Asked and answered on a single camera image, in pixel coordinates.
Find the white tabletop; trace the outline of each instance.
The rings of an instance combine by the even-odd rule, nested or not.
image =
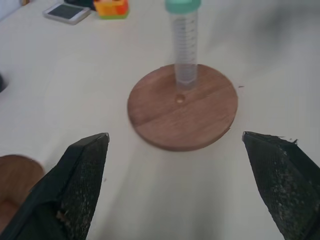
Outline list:
[[[0,22],[0,155],[48,171],[80,138],[110,134],[89,240],[283,239],[241,137],[298,139],[320,164],[319,19],[290,18],[279,32],[264,24],[266,8],[210,2],[199,11],[199,63],[233,82],[239,106],[225,136],[192,152],[148,145],[127,116],[132,87],[173,60],[162,0],[132,0],[126,20],[91,14],[75,26],[44,18],[55,2],[36,0]]]

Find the teal tube cap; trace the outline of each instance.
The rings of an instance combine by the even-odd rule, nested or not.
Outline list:
[[[201,0],[165,0],[165,9],[171,14],[189,14],[201,5]]]

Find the orange object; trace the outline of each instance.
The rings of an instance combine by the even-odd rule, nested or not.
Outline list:
[[[94,0],[93,4],[102,19],[125,19],[129,14],[128,0]]]

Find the wood grain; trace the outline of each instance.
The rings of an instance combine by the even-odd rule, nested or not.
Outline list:
[[[214,143],[230,129],[238,97],[222,73],[198,65],[197,86],[182,94],[181,102],[173,65],[146,75],[134,86],[127,103],[134,130],[156,147],[192,151]]]
[[[30,158],[20,155],[0,157],[0,233],[43,176],[43,168]]]

